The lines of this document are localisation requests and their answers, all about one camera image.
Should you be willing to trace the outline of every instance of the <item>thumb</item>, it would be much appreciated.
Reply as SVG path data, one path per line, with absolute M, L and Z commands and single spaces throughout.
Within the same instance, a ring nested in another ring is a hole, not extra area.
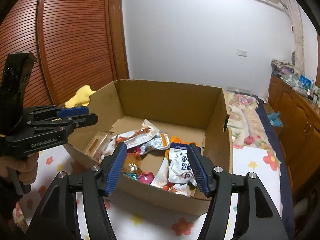
M 24 161 L 18 160 L 12 156 L 2 157 L 0 165 L 17 171 L 23 171 L 26 167 L 26 163 Z

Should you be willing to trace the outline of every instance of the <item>yellow plush toy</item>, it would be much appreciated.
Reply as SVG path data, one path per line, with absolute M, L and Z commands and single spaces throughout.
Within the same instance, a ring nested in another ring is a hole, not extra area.
M 85 85 L 78 89 L 75 96 L 66 102 L 66 108 L 75 107 L 78 104 L 87 106 L 90 103 L 90 98 L 95 91 L 92 91 L 89 85 Z

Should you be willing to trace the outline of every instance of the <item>dresser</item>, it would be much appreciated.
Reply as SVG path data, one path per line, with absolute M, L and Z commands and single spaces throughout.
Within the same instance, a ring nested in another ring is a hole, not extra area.
M 268 91 L 268 103 L 284 125 L 279 142 L 295 192 L 320 165 L 320 108 L 273 74 Z

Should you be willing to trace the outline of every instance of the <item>open cardboard box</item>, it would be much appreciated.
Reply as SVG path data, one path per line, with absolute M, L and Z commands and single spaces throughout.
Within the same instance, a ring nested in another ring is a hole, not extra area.
M 146 80 L 117 80 L 90 96 L 89 109 L 98 115 L 94 126 L 76 129 L 69 136 L 65 148 L 86 168 L 98 164 L 85 155 L 87 144 L 99 130 L 115 134 L 141 129 L 148 119 L 160 131 L 177 136 L 182 141 L 193 141 L 202 147 L 216 166 L 232 172 L 232 137 L 228 121 L 224 91 L 221 88 L 156 82 Z M 164 151 L 154 151 L 143 157 L 141 170 L 157 174 Z M 144 201 L 172 210 L 194 215 L 208 211 L 210 199 L 198 189 L 192 197 L 164 191 L 143 184 L 127 176 L 120 176 L 117 188 Z

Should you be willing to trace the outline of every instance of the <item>white wall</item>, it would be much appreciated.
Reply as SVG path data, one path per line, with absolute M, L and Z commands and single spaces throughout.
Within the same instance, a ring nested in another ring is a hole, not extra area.
M 265 0 L 125 0 L 125 18 L 133 79 L 230 85 L 264 95 L 271 59 L 291 61 L 294 51 L 290 19 Z
M 303 24 L 304 68 L 305 76 L 310 80 L 316 80 L 318 68 L 318 39 L 317 31 L 309 17 L 300 7 Z

